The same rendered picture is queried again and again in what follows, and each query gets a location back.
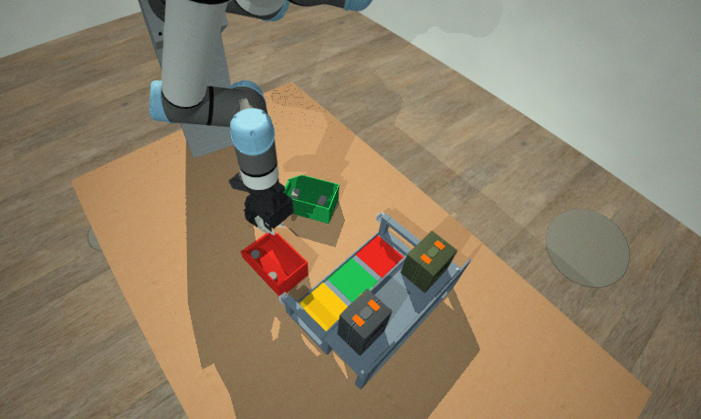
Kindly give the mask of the red bin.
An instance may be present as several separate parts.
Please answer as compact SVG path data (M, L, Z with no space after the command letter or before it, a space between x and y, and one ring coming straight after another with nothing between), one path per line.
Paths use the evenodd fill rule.
M259 258L251 257L251 252L255 249L259 251ZM243 259L278 296L285 291L288 293L309 275L308 262L277 233L274 236L264 234L250 246L241 250L241 254ZM277 273L276 280L269 276L272 271Z

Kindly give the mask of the olive green tool case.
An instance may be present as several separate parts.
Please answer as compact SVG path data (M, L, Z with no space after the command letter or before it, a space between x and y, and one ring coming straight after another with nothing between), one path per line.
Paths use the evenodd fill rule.
M448 269L456 252L431 231L407 254L401 273L425 293Z

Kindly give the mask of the green bin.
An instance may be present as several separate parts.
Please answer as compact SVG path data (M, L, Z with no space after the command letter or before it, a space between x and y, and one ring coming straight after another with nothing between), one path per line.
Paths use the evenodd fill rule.
M293 188L299 189L298 199L291 198ZM300 175L288 179L284 193L293 200L293 215L329 224L339 200L339 189L340 185L337 183ZM323 206L318 204L321 195L327 196Z

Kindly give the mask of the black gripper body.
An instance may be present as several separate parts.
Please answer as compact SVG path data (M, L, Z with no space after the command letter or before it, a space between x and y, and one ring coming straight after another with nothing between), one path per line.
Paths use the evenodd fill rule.
M291 214L294 214L293 200L284 193L285 186L279 182L279 179L270 188L264 190L254 190L247 186L246 189L252 193L249 193L246 198L245 207L249 206L249 211L253 215L262 218L264 227L270 232L272 232L272 228L275 229Z

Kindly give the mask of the dark grey tool case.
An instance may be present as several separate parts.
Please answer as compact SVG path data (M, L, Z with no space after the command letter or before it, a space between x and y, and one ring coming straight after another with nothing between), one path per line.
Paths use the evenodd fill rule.
M341 312L338 335L361 356L385 331L391 315L392 311L366 289Z

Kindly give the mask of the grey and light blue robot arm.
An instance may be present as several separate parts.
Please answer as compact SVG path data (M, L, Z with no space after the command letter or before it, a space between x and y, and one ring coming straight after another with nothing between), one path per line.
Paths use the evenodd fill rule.
M260 87L248 80L229 89L207 86L225 12L278 21L289 2L359 12L372 0L148 0L164 22L162 80L151 83L150 116L169 123L230 127L240 173L229 183L236 190L267 189L279 173L275 129Z

